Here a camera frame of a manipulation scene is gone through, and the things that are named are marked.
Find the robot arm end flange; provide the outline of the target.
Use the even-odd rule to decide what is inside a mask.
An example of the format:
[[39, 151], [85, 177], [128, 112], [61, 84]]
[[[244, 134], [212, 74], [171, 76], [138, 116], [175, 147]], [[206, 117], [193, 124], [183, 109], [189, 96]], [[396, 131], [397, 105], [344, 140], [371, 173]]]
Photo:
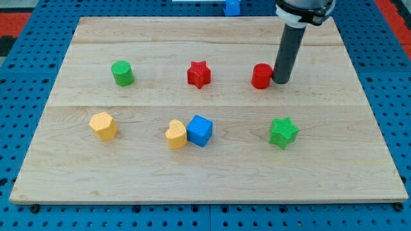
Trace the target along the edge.
[[336, 0], [277, 0], [275, 13], [287, 26], [305, 28], [320, 26], [333, 12]]

